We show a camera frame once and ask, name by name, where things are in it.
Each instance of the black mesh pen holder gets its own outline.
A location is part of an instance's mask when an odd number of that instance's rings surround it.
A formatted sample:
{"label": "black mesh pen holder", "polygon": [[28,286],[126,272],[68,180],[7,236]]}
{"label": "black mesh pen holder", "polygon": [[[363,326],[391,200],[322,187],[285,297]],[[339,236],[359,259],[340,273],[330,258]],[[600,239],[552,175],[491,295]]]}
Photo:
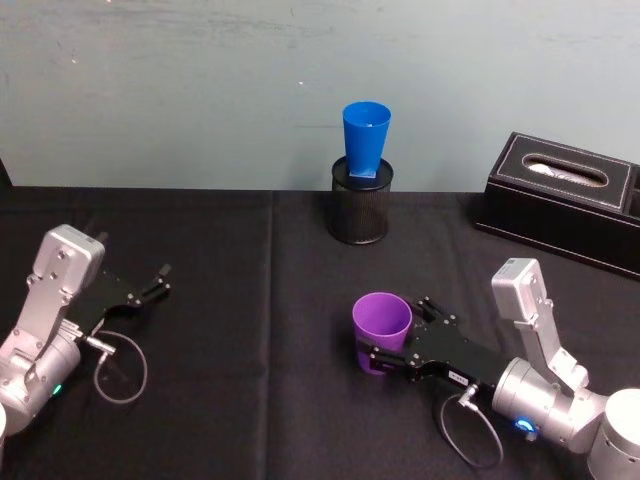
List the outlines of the black mesh pen holder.
{"label": "black mesh pen holder", "polygon": [[382,239],[388,230],[387,212],[393,168],[380,160],[375,178],[349,175],[346,157],[331,169],[331,207],[329,231],[351,245],[366,245]]}

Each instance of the wire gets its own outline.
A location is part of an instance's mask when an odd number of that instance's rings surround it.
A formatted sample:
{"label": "wire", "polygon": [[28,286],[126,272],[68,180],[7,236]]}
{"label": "wire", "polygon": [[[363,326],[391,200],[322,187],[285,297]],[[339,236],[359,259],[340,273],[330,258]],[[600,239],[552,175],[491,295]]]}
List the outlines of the wire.
{"label": "wire", "polygon": [[493,425],[491,425],[491,422],[489,421],[489,419],[486,417],[486,415],[484,413],[482,413],[480,411],[480,409],[478,409],[478,408],[470,408],[470,410],[472,412],[475,412],[476,414],[478,414],[478,416],[482,419],[482,421],[485,423],[485,425],[487,426],[487,428],[491,432],[491,435],[493,436],[493,439],[496,441],[496,445],[498,447],[498,458],[494,462],[489,463],[487,465],[482,465],[480,463],[474,462],[473,460],[471,460],[469,457],[467,457],[462,452],[462,450],[456,445],[456,443],[451,438],[451,435],[449,435],[449,432],[447,431],[447,427],[444,424],[444,410],[445,410],[447,404],[451,400],[453,400],[455,398],[460,398],[461,396],[462,396],[462,394],[459,394],[459,393],[451,395],[440,406],[440,412],[439,412],[439,415],[438,415],[438,419],[439,419],[439,422],[440,422],[440,430],[442,432],[442,435],[445,437],[447,442],[449,442],[449,445],[451,445],[451,447],[456,451],[456,453],[458,455],[460,455],[460,457],[465,462],[467,462],[469,465],[471,465],[472,467],[474,467],[474,468],[493,468],[493,467],[497,467],[498,465],[500,465],[502,463],[502,461],[504,459],[504,449],[502,448],[502,442],[500,441],[500,437],[498,436],[498,433],[496,432],[495,428],[493,428]]}
{"label": "wire", "polygon": [[131,340],[126,335],[123,335],[122,333],[112,332],[110,330],[100,330],[97,333],[103,333],[105,335],[111,335],[113,337],[117,337],[117,338],[120,338],[122,340],[125,340],[138,352],[138,355],[140,355],[140,360],[142,361],[142,384],[140,385],[140,389],[137,391],[137,393],[135,393],[131,397],[124,398],[122,400],[117,399],[117,398],[113,398],[113,397],[110,397],[109,395],[107,395],[104,392],[104,390],[102,390],[102,388],[100,387],[100,382],[98,381],[98,377],[100,375],[100,371],[102,370],[102,366],[104,365],[104,361],[105,361],[106,356],[107,356],[107,354],[105,353],[100,358],[100,361],[98,361],[98,365],[96,366],[96,370],[93,373],[93,384],[95,385],[96,390],[98,391],[98,393],[100,394],[100,396],[102,398],[104,398],[108,402],[115,403],[116,405],[126,405],[127,403],[131,403],[134,400],[137,400],[140,397],[140,395],[142,395],[142,392],[144,392],[144,389],[147,386],[147,371],[148,371],[148,367],[147,367],[147,359],[144,356],[144,352],[142,351],[142,349],[138,346],[138,344],[136,342]]}

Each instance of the blue plastic cup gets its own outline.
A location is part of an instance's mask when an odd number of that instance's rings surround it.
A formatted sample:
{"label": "blue plastic cup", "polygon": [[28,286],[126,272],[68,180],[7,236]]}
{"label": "blue plastic cup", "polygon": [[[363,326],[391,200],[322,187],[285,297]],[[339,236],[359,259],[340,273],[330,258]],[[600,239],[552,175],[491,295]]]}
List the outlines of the blue plastic cup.
{"label": "blue plastic cup", "polygon": [[375,178],[391,122],[391,111],[380,103],[356,102],[342,111],[342,121],[349,175]]}

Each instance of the black table surface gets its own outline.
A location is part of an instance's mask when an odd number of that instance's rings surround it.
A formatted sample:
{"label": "black table surface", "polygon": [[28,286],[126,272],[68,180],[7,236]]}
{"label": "black table surface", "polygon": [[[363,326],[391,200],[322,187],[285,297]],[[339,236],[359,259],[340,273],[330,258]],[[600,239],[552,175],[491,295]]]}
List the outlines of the black table surface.
{"label": "black table surface", "polygon": [[[1,478],[574,479],[584,458],[526,442],[492,415],[505,461],[474,471],[442,440],[451,392],[364,374],[350,311],[371,291],[429,295],[474,341],[523,356],[497,315],[491,277],[513,256],[541,262],[558,330],[602,394],[640,385],[640,284],[473,228],[476,195],[392,194],[379,243],[348,246],[324,225],[327,194],[17,188],[0,197],[0,334],[15,323],[44,233],[110,234],[105,266],[144,282],[173,265],[172,295],[135,338],[149,385],[105,403],[83,360],[42,417],[7,440]],[[479,422],[453,412],[471,455],[494,455]]]}

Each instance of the black leather tissue box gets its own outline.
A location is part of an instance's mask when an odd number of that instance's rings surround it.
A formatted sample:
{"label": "black leather tissue box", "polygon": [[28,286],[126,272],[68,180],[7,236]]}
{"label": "black leather tissue box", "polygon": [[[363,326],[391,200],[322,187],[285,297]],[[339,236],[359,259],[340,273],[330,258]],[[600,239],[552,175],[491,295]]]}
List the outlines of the black leather tissue box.
{"label": "black leather tissue box", "polygon": [[640,279],[636,164],[514,132],[489,174],[475,224]]}

